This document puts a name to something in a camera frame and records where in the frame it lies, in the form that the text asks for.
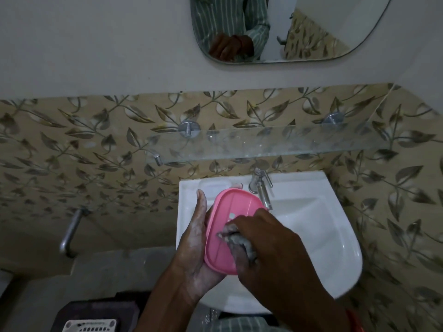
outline striped shirt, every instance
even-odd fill
[[[270,327],[262,317],[238,317],[216,320],[208,324],[203,332],[288,332]]]
[[[248,35],[254,44],[254,56],[258,59],[269,38],[268,10],[266,0],[194,0],[192,21],[195,35],[203,51],[209,51],[218,33]],[[236,61],[245,60],[237,56]]]

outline pink soap dish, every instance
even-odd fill
[[[234,258],[228,245],[217,237],[224,225],[237,216],[252,216],[265,208],[258,197],[248,191],[230,188],[215,198],[206,229],[205,262],[212,270],[227,275],[237,275]]]

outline faucet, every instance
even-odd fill
[[[272,210],[271,201],[269,200],[268,190],[266,189],[266,185],[264,184],[263,177],[269,184],[270,188],[273,188],[274,185],[271,182],[271,179],[268,176],[266,170],[269,168],[269,163],[266,161],[258,160],[255,167],[254,172],[252,174],[252,179],[249,184],[249,190],[253,194],[258,194],[263,205],[268,209]]]

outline mirror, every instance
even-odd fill
[[[228,63],[327,60],[361,44],[390,0],[191,0],[200,49]]]

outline sink basin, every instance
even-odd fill
[[[323,286],[340,297],[357,282],[362,271],[362,252],[345,212],[322,171],[270,174],[274,188],[268,187],[271,213],[303,241]],[[210,207],[215,197],[234,183],[248,189],[251,176],[217,177],[180,181],[176,246],[191,220],[202,189]],[[226,278],[201,303],[218,310],[239,314],[268,313],[237,276]]]

